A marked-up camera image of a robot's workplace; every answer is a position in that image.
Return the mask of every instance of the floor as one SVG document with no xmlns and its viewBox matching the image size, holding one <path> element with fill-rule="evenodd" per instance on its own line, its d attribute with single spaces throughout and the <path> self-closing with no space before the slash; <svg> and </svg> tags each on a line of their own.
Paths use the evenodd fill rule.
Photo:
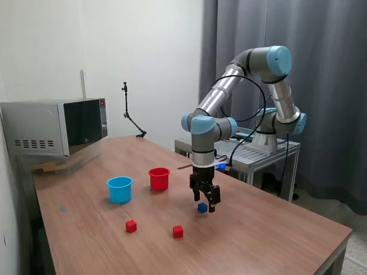
<svg viewBox="0 0 367 275">
<path fill-rule="evenodd" d="M 314 199 L 305 190 L 295 188 L 299 199 L 294 203 L 353 229 L 346 254 L 367 264 L 367 216 L 355 214 L 347 205 L 333 199 Z M 344 260 L 343 275 L 367 275 L 367 270 Z"/>
</svg>

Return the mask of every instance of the blue light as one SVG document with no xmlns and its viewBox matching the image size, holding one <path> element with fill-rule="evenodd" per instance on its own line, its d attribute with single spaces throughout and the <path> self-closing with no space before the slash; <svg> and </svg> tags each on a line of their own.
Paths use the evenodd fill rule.
<svg viewBox="0 0 367 275">
<path fill-rule="evenodd" d="M 218 164 L 217 168 L 225 170 L 225 164 L 224 163 Z"/>
</svg>

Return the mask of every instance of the blue joint cap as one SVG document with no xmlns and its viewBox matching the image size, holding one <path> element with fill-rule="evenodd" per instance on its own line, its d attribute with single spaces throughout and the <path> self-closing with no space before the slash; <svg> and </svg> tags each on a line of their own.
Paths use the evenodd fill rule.
<svg viewBox="0 0 367 275">
<path fill-rule="evenodd" d="M 214 119 L 211 116 L 196 116 L 191 120 L 191 133 L 202 135 L 214 128 Z"/>
<path fill-rule="evenodd" d="M 297 125 L 293 130 L 292 135 L 298 135 L 303 132 L 303 129 L 306 125 L 306 120 L 307 120 L 307 115 L 305 113 L 301 113 L 297 121 Z"/>
<path fill-rule="evenodd" d="M 188 118 L 189 118 L 189 114 L 190 113 L 186 113 L 182 116 L 181 118 L 181 126 L 182 128 L 187 131 L 187 132 L 190 132 L 189 130 L 189 125 L 188 125 Z"/>
<path fill-rule="evenodd" d="M 292 68 L 292 55 L 285 46 L 272 46 L 266 54 L 270 70 L 277 76 L 289 74 Z"/>
<path fill-rule="evenodd" d="M 207 212 L 207 210 L 208 210 L 208 206 L 204 202 L 199 203 L 197 205 L 197 211 L 199 211 L 200 213 L 205 213 Z"/>
<path fill-rule="evenodd" d="M 231 117 L 227 117 L 227 119 L 229 120 L 229 123 L 231 124 L 231 136 L 234 136 L 237 133 L 237 122 L 231 118 Z"/>
</svg>

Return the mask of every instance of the blue cube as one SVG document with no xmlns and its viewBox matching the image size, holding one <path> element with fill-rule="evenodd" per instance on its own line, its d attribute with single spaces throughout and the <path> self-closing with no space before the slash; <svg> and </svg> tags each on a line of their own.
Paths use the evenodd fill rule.
<svg viewBox="0 0 367 275">
<path fill-rule="evenodd" d="M 205 213 L 207 212 L 207 210 L 208 210 L 208 206 L 204 202 L 199 203 L 197 205 L 197 211 L 199 211 L 200 213 Z"/>
</svg>

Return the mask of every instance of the metal grate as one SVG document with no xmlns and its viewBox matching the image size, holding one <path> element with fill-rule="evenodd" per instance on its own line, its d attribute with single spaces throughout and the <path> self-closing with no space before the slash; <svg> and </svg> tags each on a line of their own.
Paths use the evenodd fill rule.
<svg viewBox="0 0 367 275">
<path fill-rule="evenodd" d="M 44 140 L 40 140 L 40 148 L 46 149 L 46 142 Z"/>
<path fill-rule="evenodd" d="M 14 139 L 15 146 L 23 146 L 23 148 L 32 148 L 32 149 L 46 149 L 47 147 L 54 147 L 53 140 L 20 140 Z"/>
<path fill-rule="evenodd" d="M 23 148 L 29 148 L 29 141 L 23 140 Z"/>
<path fill-rule="evenodd" d="M 38 148 L 37 141 L 36 140 L 31 140 L 30 143 L 32 145 L 32 148 L 34 148 L 34 149 L 37 149 Z"/>
</svg>

